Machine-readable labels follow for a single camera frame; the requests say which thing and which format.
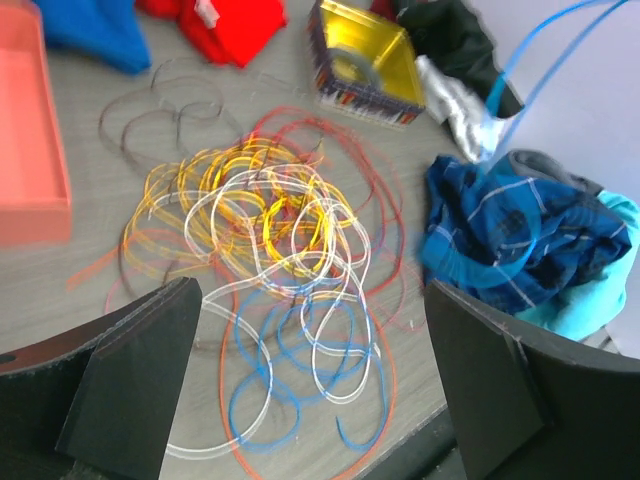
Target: blue cloth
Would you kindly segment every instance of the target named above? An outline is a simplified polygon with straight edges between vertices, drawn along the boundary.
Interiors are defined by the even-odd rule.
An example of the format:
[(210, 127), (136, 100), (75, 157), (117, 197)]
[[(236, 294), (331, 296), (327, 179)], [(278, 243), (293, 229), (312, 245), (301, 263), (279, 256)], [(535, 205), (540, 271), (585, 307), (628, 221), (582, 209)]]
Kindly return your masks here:
[(48, 46), (84, 51), (130, 74), (151, 66), (135, 0), (33, 0)]
[(427, 281), (437, 278), (515, 314), (591, 281), (630, 250), (625, 223), (596, 197), (502, 174), (505, 161), (485, 174), (439, 156), (427, 171)]
[(618, 315), (627, 299), (625, 285), (640, 245), (640, 209), (623, 195), (602, 191), (598, 199), (627, 224), (631, 249), (583, 285), (562, 290), (551, 300), (516, 315), (571, 340), (580, 341)]

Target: red plastic bin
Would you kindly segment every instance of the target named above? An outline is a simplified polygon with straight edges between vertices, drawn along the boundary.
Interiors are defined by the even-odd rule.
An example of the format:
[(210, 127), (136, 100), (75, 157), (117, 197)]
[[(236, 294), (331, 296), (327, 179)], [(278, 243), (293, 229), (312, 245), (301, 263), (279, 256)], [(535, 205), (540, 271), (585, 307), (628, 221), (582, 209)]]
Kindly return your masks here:
[(42, 20), (0, 0), (0, 246), (71, 238), (71, 192)]

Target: blue plaid cloth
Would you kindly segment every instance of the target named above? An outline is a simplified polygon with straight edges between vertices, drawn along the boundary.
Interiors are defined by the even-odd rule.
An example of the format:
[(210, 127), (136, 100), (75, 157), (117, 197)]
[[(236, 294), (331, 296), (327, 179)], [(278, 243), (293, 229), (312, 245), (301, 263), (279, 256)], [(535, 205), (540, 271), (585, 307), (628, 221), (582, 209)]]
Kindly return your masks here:
[(485, 173), (443, 155), (427, 171), (426, 281), (514, 314), (589, 282), (631, 248), (625, 223), (596, 197), (510, 174), (504, 162)]

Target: gray table surface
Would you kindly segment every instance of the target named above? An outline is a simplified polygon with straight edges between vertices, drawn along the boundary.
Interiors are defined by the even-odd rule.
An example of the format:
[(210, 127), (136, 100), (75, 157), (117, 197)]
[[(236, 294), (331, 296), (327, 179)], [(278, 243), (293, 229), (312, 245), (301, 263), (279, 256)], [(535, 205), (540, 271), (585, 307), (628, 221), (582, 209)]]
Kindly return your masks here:
[[(252, 63), (255, 72), (264, 72), (290, 85), (308, 90), (309, 80), (302, 43), (303, 25), (312, 0), (289, 2), (290, 24), (269, 43)], [(167, 22), (141, 19), (154, 56), (154, 66), (176, 57), (195, 53), (177, 28)], [(132, 172), (122, 157), (109, 152), (99, 140), (98, 118), (105, 105), (115, 97), (149, 84), (149, 76), (131, 78), (75, 53), (50, 52), (49, 65), (58, 117), (67, 156), (73, 192), (73, 239), (61, 247), (29, 248), (0, 252), (0, 304), (4, 314), (0, 319), (0, 351), (12, 350), (43, 340), (87, 322), (103, 312), (110, 286), (117, 279), (114, 264), (109, 265), (79, 288), (68, 292), (66, 280), (112, 249), (119, 232), (137, 205), (143, 179)], [(187, 73), (186, 67), (178, 74)], [(418, 118), (404, 132), (351, 119), (334, 112), (317, 109), (305, 98), (296, 98), (287, 88), (256, 83), (246, 75), (231, 69), (208, 70), (208, 79), (215, 82), (225, 96), (225, 105), (244, 129), (251, 126), (272, 108), (292, 104), (325, 115), (357, 130), (393, 161), (404, 194), (403, 217), (409, 231), (409, 248), (422, 229), (425, 194), (423, 176), (438, 153), (455, 153), (455, 146), (426, 115)], [(194, 92), (184, 95), (187, 102)], [(125, 105), (114, 113), (109, 128), (117, 131), (127, 119), (153, 108), (141, 99)], [(136, 148), (176, 161), (179, 153), (171, 135), (170, 125), (150, 123), (135, 136)], [(233, 139), (233, 132), (223, 127), (192, 133), (190, 149), (221, 146)], [(329, 181), (334, 182), (347, 197), (356, 202), (362, 190), (361, 174), (346, 161), (333, 158)], [(410, 255), (407, 262), (412, 263)], [(388, 265), (378, 262), (372, 274), (388, 272)], [(203, 288), (207, 279), (202, 278)], [(153, 280), (139, 279), (139, 292), (157, 286)], [(415, 322), (424, 320), (423, 301), (417, 282), (411, 281), (403, 315)], [(392, 308), (399, 285), (377, 295), (377, 301)], [(126, 301), (124, 296), (117, 300)], [(207, 314), (200, 321), (198, 336), (214, 339), (222, 331), (222, 322)], [(381, 448), (370, 461), (382, 455), (411, 430), (426, 421), (444, 404), (444, 396), (430, 345), (428, 333), (406, 333), (388, 329), (389, 342), (397, 366), (398, 396), (396, 414)], [(229, 357), (227, 392), (249, 373), (239, 358)], [(171, 433), (171, 441), (182, 446), (202, 448), (225, 441), (217, 399), (218, 355), (204, 352), (192, 355)], [(364, 442), (375, 432), (382, 414), (379, 384), (372, 375), (364, 394), (353, 404), (336, 408), (328, 402), (305, 408), (295, 441), (270, 454), (245, 452), (249, 463), (265, 479), (326, 479), (338, 474), (356, 461), (360, 454), (349, 450), (336, 431), (335, 416), (340, 415), (354, 441)], [(309, 389), (308, 380), (300, 388)], [(238, 414), (240, 425), (250, 422), (258, 412), (264, 390), (255, 387), (243, 397)], [(293, 409), (272, 404), (269, 414), (256, 434), (258, 441), (278, 438), (292, 425)], [(162, 479), (246, 478), (232, 455), (203, 461), (187, 462), (166, 457)]]

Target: red fabric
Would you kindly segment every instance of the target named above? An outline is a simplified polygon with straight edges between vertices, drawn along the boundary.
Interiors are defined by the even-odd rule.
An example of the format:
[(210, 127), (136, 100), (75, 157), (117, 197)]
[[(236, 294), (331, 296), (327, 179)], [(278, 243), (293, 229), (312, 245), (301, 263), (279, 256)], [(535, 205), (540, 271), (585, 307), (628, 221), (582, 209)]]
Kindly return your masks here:
[(281, 0), (211, 0), (219, 18), (207, 28), (196, 0), (136, 0), (149, 15), (175, 19), (180, 30), (207, 60), (245, 67), (287, 24)]
[(393, 0), (373, 0), (369, 11), (396, 23), (396, 14), (393, 11), (392, 1)]

